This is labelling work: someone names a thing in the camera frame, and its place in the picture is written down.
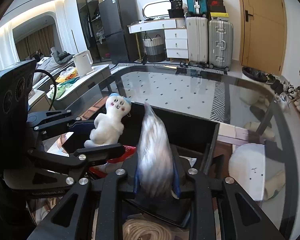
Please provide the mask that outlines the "white suitcase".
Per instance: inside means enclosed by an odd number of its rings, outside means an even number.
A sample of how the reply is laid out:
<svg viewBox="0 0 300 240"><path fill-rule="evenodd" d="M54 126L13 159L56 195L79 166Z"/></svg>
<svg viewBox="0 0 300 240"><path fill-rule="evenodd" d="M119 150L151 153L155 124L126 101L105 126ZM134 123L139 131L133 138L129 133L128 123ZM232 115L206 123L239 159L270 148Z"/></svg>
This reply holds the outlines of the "white suitcase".
<svg viewBox="0 0 300 240"><path fill-rule="evenodd" d="M208 19L204 17L186 18L189 60L196 63L208 62Z"/></svg>

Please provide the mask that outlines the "white plush doll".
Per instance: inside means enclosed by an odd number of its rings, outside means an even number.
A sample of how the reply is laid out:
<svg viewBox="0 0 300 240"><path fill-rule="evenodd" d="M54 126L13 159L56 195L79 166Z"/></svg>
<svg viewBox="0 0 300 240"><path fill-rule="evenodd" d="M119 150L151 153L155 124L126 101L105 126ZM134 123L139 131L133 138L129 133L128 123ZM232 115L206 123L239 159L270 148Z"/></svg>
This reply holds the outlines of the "white plush doll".
<svg viewBox="0 0 300 240"><path fill-rule="evenodd" d="M84 143L85 148L116 144L122 135L124 125L121 122L131 110L131 102L117 94L111 93L106 100L106 114L100 113L94 120L89 140Z"/></svg>

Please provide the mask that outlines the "white electric kettle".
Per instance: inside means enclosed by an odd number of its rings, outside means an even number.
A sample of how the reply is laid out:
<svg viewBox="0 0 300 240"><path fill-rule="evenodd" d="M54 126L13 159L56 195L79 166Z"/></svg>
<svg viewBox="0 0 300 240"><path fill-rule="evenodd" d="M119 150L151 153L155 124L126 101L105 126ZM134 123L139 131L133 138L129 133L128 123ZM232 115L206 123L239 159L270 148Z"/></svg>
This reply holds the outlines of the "white electric kettle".
<svg viewBox="0 0 300 240"><path fill-rule="evenodd" d="M75 54L72 59L80 77L83 77L93 71L93 59L89 50Z"/></svg>

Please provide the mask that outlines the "grey side cabinet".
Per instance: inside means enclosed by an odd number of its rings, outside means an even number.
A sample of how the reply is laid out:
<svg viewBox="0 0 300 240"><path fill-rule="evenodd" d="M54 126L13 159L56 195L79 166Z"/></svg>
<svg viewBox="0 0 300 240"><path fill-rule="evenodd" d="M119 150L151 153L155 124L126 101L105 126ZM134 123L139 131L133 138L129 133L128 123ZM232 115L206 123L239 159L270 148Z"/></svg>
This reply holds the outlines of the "grey side cabinet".
<svg viewBox="0 0 300 240"><path fill-rule="evenodd" d="M109 64L93 66L92 72L84 77L80 77L72 86L67 88L58 99L54 101L54 109L66 109L89 89L93 88L110 75L111 73Z"/></svg>

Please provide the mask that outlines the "red balloon glue packet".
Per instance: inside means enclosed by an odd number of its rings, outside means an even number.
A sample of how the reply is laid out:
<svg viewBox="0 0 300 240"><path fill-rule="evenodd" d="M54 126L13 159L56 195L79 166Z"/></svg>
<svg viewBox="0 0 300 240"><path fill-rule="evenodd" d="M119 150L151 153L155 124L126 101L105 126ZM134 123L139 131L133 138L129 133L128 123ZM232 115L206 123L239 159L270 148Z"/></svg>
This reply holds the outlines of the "red balloon glue packet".
<svg viewBox="0 0 300 240"><path fill-rule="evenodd" d="M104 178L107 174L116 171L118 168L121 168L123 162L136 152L136 147L124 145L124 148L125 153L122 156L110 159L105 164L90 167L89 172L95 176Z"/></svg>

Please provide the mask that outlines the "white drawer unit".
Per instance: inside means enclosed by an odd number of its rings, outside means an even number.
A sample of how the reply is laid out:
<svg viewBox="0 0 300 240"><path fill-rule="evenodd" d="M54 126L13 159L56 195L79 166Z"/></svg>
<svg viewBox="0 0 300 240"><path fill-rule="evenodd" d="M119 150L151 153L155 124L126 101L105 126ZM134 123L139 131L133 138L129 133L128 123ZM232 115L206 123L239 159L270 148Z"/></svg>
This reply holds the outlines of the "white drawer unit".
<svg viewBox="0 0 300 240"><path fill-rule="evenodd" d="M165 29L165 47L168 58L188 59L187 30L185 28Z"/></svg>

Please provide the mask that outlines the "dark glass cabinet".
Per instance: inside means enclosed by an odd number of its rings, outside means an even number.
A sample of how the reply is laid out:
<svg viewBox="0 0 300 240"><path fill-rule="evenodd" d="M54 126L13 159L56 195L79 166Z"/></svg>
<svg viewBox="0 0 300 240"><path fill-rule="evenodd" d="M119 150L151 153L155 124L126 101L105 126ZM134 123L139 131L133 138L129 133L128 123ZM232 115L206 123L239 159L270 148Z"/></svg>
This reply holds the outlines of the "dark glass cabinet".
<svg viewBox="0 0 300 240"><path fill-rule="evenodd" d="M99 10L99 0L76 0L79 19L87 49L94 63L110 61Z"/></svg>

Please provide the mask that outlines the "black refrigerator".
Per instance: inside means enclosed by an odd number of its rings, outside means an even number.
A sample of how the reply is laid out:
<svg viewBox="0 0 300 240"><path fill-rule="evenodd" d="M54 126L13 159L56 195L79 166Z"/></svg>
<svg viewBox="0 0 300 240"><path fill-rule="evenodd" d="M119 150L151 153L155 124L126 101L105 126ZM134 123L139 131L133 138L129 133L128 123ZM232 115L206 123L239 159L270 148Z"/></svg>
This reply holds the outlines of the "black refrigerator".
<svg viewBox="0 0 300 240"><path fill-rule="evenodd" d="M135 0L104 0L99 9L112 63L137 60L136 36L128 29L130 24L138 21Z"/></svg>

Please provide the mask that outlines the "bagged white adidas socks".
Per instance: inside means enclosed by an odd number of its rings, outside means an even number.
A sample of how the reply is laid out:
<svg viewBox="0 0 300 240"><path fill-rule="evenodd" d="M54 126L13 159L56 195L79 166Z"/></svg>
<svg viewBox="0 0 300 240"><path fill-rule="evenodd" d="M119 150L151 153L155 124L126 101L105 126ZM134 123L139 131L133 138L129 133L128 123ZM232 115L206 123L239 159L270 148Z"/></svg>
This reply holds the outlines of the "bagged white adidas socks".
<svg viewBox="0 0 300 240"><path fill-rule="evenodd" d="M165 125L148 103L145 103L137 154L142 191L149 198L168 198L174 176L172 151Z"/></svg>

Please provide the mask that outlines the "white vanity desk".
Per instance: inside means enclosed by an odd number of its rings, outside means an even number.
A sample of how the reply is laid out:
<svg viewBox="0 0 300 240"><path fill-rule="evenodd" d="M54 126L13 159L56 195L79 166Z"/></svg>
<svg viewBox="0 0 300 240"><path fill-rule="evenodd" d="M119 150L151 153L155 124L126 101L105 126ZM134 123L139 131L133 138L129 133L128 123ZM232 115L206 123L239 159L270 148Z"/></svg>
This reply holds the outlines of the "white vanity desk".
<svg viewBox="0 0 300 240"><path fill-rule="evenodd" d="M170 18L164 20L153 20L153 21L143 21L133 25L128 26L130 34L154 31L154 30L164 30L164 29L177 29L185 27L184 18Z"/></svg>

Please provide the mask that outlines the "tan wooden door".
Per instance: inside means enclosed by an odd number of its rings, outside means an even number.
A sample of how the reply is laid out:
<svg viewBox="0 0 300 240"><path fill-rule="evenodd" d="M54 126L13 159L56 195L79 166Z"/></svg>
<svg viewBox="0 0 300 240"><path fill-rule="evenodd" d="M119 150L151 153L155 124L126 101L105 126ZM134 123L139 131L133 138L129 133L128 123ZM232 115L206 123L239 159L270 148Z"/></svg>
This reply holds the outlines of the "tan wooden door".
<svg viewBox="0 0 300 240"><path fill-rule="evenodd" d="M287 19L284 0L239 0L243 66L280 75L283 68Z"/></svg>

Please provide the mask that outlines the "black storage box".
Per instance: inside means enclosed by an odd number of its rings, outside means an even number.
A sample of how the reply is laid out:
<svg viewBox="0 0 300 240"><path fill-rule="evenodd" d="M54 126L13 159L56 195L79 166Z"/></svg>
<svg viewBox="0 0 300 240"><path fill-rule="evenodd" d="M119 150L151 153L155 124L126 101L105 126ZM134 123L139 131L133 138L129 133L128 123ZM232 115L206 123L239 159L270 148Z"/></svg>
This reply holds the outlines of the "black storage box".
<svg viewBox="0 0 300 240"><path fill-rule="evenodd" d="M176 199L171 196L167 200L151 200L139 190L138 193L132 193L131 196L134 199L128 200L128 202L149 215L162 219L174 226L185 228L190 218L192 200L191 197L188 197L182 191L187 184L185 173L190 168L190 163L181 156L196 158L197 160L193 167L204 174L208 174L215 149L219 123L168 109L152 108L165 125L173 156L175 158L177 158L177 155L180 156L179 160L175 160L180 179L180 197ZM105 106L94 113L89 120L97 117L100 113L106 113ZM122 118L124 130L119 138L119 143L126 146L137 146L145 114L143 104L133 102L130 114L130 117L125 116ZM74 153L76 150L83 148L83 144L88 140L89 134L73 133L62 147L67 153ZM128 176L128 183L132 185L132 188L134 187L135 169L136 166L132 168L133 175Z"/></svg>

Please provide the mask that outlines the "stacked shoe boxes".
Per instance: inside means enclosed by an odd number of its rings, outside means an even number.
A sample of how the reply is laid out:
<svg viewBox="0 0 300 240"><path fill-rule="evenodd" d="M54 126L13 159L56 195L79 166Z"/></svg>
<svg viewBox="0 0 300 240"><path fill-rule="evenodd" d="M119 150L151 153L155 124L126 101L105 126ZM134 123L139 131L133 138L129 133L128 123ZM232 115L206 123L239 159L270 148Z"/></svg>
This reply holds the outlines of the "stacked shoe boxes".
<svg viewBox="0 0 300 240"><path fill-rule="evenodd" d="M211 20L229 21L224 0L207 0Z"/></svg>

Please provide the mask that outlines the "black bag on desk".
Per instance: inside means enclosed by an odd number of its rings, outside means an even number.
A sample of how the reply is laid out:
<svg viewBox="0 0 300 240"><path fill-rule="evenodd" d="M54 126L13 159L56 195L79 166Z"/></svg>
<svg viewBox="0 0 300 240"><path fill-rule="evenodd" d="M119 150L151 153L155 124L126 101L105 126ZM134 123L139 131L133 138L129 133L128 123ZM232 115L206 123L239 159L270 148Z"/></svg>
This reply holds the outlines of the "black bag on desk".
<svg viewBox="0 0 300 240"><path fill-rule="evenodd" d="M171 9L168 9L170 18L182 18L184 17L183 1L182 0L169 0L171 3Z"/></svg>

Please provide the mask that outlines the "silver suitcase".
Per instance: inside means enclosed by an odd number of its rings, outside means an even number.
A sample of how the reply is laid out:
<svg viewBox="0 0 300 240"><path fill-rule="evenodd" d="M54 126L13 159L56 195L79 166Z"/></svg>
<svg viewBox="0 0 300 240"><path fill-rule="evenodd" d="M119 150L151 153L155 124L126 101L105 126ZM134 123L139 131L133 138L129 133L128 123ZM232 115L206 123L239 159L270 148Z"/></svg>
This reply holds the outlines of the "silver suitcase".
<svg viewBox="0 0 300 240"><path fill-rule="evenodd" d="M232 61L234 28L223 20L209 22L209 67L228 71Z"/></svg>

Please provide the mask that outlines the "oval vanity mirror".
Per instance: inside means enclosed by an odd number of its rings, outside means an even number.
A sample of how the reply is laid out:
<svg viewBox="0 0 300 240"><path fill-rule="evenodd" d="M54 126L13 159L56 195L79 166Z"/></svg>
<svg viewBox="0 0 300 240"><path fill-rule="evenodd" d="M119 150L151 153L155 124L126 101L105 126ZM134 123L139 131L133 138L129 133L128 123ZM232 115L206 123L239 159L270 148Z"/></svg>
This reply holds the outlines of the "oval vanity mirror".
<svg viewBox="0 0 300 240"><path fill-rule="evenodd" d="M143 7L142 15L144 18L168 17L170 9L170 1L149 3Z"/></svg>

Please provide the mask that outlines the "woven laundry basket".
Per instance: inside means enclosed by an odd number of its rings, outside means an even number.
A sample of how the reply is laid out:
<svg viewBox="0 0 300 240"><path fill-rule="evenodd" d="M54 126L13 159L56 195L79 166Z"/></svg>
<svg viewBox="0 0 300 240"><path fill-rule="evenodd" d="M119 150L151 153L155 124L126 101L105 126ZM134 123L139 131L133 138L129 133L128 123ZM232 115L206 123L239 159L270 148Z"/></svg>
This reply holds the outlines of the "woven laundry basket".
<svg viewBox="0 0 300 240"><path fill-rule="evenodd" d="M143 37L143 44L149 62L161 62L166 60L165 42L158 34L151 38L148 35Z"/></svg>

